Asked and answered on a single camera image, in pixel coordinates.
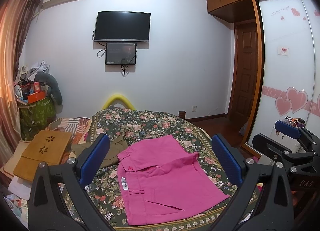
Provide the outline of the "pink pants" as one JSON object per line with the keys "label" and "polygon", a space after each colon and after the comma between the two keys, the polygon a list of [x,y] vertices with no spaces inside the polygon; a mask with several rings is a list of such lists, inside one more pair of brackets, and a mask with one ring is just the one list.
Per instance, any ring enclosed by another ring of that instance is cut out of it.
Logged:
{"label": "pink pants", "polygon": [[131,226],[186,219],[229,197],[201,168],[198,152],[186,152],[172,135],[144,139],[117,157],[121,196]]}

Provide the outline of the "wooden lap desk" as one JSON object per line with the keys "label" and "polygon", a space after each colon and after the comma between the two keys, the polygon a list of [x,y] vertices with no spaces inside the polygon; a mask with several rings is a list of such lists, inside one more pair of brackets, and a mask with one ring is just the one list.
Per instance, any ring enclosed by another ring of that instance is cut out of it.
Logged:
{"label": "wooden lap desk", "polygon": [[40,131],[21,154],[14,175],[33,182],[40,162],[59,165],[72,139],[71,132]]}

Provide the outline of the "brown wooden door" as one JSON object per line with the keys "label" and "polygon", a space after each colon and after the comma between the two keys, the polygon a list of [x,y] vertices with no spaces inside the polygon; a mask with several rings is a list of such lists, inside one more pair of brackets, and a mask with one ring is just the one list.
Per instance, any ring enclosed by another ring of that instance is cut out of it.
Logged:
{"label": "brown wooden door", "polygon": [[235,25],[234,75],[228,117],[244,124],[251,114],[258,72],[257,25],[253,21]]}

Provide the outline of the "striped blanket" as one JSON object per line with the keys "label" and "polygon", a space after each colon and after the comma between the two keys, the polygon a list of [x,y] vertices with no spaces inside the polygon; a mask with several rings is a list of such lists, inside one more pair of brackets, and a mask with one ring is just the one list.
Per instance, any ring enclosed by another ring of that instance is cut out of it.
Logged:
{"label": "striped blanket", "polygon": [[83,144],[86,142],[92,120],[85,117],[58,118],[50,123],[46,131],[70,132],[72,144]]}

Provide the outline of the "orange red box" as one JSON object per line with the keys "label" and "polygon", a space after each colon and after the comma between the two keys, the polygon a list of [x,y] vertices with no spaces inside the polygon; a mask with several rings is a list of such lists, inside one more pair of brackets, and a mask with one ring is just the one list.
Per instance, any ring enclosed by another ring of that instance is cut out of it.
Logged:
{"label": "orange red box", "polygon": [[43,100],[46,97],[46,93],[44,91],[35,92],[33,94],[28,95],[28,103],[32,104],[34,102]]}

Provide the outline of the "floral green bedspread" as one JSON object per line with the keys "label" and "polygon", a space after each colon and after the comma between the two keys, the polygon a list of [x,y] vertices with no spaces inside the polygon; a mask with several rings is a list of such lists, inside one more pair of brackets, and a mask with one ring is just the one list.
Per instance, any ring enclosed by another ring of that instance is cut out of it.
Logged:
{"label": "floral green bedspread", "polygon": [[85,191],[115,230],[205,230],[236,192],[197,126],[165,112],[109,107],[63,119],[79,148],[104,133],[125,150]]}

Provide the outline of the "wooden wardrobe with sliding doors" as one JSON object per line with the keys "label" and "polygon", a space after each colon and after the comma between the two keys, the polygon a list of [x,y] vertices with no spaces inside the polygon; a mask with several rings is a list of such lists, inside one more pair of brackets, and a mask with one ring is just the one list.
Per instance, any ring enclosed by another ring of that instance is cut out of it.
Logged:
{"label": "wooden wardrobe with sliding doors", "polygon": [[207,0],[207,10],[234,31],[237,23],[257,25],[257,81],[249,119],[239,125],[241,148],[256,155],[252,139],[262,133],[301,151],[274,124],[293,121],[319,133],[319,9],[312,0]]}

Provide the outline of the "pink striped curtain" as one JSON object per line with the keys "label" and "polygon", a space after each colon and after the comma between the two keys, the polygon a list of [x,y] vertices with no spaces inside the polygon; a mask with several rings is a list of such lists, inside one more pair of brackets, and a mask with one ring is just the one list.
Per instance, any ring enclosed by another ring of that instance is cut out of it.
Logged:
{"label": "pink striped curtain", "polygon": [[41,0],[6,0],[1,7],[1,165],[21,140],[14,90],[22,48]]}

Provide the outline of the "wooden bed post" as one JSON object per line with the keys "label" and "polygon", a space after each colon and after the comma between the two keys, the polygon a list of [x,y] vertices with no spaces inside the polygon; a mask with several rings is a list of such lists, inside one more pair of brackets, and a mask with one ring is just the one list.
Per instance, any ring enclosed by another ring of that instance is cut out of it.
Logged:
{"label": "wooden bed post", "polygon": [[185,119],[185,111],[179,111],[179,113],[178,113],[178,117],[179,118],[182,118],[182,119]]}

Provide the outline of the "yellow padded bed rail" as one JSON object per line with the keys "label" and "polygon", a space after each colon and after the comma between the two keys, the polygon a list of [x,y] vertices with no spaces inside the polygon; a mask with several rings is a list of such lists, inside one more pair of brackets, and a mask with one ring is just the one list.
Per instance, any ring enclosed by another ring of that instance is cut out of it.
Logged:
{"label": "yellow padded bed rail", "polygon": [[125,108],[131,109],[131,110],[136,110],[136,108],[133,106],[133,104],[126,98],[125,96],[121,94],[114,94],[110,96],[106,102],[104,103],[102,109],[107,109],[111,105],[115,104],[116,102],[120,102],[124,105]]}

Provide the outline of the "small black wall monitor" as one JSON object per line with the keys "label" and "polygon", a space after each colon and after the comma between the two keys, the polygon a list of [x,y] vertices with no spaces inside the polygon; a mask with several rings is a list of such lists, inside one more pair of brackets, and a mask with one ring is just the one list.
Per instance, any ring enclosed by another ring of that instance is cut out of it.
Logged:
{"label": "small black wall monitor", "polygon": [[135,65],[136,43],[108,42],[106,45],[105,65]]}

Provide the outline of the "black wall television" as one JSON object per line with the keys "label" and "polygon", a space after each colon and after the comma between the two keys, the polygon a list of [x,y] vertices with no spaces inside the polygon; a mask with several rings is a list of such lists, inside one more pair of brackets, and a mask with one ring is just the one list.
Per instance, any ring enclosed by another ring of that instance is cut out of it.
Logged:
{"label": "black wall television", "polygon": [[148,42],[150,23],[150,13],[99,11],[93,39],[96,42]]}

